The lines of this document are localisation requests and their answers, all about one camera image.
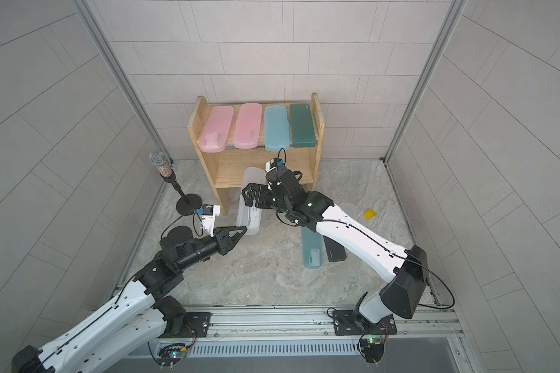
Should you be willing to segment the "clear frosted pencil case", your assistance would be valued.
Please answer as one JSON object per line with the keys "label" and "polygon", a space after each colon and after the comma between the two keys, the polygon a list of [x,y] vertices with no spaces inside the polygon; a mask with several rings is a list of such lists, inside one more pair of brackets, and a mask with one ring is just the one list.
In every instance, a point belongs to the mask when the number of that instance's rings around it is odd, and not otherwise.
{"label": "clear frosted pencil case", "polygon": [[[266,172],[257,167],[249,167],[244,171],[243,183],[241,190],[244,189],[249,183],[266,184]],[[236,218],[236,225],[247,227],[247,236],[256,235],[261,226],[262,210],[259,208],[248,207],[245,205],[244,197],[240,192],[239,207]]]}
{"label": "clear frosted pencil case", "polygon": [[355,205],[350,204],[350,203],[342,203],[342,204],[339,205],[339,207],[342,209],[342,211],[346,215],[348,215],[352,219],[356,218],[356,207],[355,207]]}

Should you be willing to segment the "small teal pencil case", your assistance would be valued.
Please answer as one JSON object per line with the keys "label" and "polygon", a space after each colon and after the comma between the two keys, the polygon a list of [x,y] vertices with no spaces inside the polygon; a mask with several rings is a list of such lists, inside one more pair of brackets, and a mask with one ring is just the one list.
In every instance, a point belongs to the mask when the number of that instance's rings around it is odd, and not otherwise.
{"label": "small teal pencil case", "polygon": [[301,229],[301,243],[303,266],[307,269],[317,269],[322,265],[322,237],[309,228]]}

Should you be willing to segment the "black pencil case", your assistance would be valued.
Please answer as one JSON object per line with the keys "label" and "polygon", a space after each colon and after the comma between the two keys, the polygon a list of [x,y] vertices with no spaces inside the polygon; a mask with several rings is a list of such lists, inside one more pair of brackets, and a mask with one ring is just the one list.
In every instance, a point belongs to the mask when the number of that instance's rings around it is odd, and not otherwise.
{"label": "black pencil case", "polygon": [[324,236],[323,239],[328,261],[330,263],[342,262],[347,259],[346,250],[343,245],[327,236]]}

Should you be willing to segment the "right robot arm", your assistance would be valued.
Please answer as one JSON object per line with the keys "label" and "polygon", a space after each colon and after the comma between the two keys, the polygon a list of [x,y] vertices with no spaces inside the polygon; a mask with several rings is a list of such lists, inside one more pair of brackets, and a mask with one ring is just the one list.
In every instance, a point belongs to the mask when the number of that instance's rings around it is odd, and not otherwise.
{"label": "right robot arm", "polygon": [[309,228],[345,247],[368,264],[386,285],[364,295],[354,311],[362,329],[389,315],[413,318],[429,284],[427,253],[418,246],[406,249],[384,239],[351,218],[331,198],[306,191],[296,173],[283,163],[269,169],[264,184],[249,183],[241,194],[245,205],[283,213],[295,226]]}

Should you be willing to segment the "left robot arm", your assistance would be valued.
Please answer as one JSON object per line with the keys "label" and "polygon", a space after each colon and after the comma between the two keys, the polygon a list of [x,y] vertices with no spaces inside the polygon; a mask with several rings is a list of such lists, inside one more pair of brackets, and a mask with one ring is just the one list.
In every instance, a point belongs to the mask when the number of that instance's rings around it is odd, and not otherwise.
{"label": "left robot arm", "polygon": [[187,226],[173,228],[118,295],[43,347],[28,345],[17,352],[12,371],[103,372],[150,340],[181,334],[186,310],[170,292],[188,267],[227,254],[246,232],[244,226],[219,227],[195,238]]}

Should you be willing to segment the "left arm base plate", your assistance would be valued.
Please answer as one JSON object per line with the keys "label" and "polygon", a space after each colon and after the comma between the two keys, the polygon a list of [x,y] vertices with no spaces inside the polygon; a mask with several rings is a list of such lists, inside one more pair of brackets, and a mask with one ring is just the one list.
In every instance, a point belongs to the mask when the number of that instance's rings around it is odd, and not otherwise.
{"label": "left arm base plate", "polygon": [[211,318],[211,312],[186,313],[169,322],[164,335],[171,338],[206,337]]}

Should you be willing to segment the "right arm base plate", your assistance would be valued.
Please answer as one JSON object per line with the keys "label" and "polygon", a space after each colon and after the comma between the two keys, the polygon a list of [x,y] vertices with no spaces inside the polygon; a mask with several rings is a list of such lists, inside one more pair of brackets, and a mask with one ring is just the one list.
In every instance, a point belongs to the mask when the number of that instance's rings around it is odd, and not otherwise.
{"label": "right arm base plate", "polygon": [[329,308],[327,315],[332,319],[334,333],[337,336],[355,336],[371,334],[374,336],[393,336],[398,333],[394,317],[388,315],[377,323],[372,323],[363,318],[354,310],[340,310]]}

